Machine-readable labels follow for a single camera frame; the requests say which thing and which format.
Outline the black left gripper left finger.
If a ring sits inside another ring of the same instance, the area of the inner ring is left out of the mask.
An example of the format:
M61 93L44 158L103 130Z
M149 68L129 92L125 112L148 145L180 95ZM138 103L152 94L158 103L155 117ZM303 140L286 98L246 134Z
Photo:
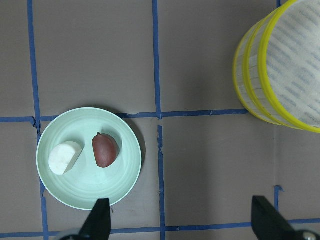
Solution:
M108 198L96 201L78 233L80 240L108 240L111 234L111 209Z

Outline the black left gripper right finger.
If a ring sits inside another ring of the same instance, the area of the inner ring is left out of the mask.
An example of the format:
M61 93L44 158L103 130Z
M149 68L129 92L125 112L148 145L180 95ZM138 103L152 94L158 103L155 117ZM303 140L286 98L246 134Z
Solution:
M251 227L258 240L301 239L301 231L296 231L264 196L252 197Z

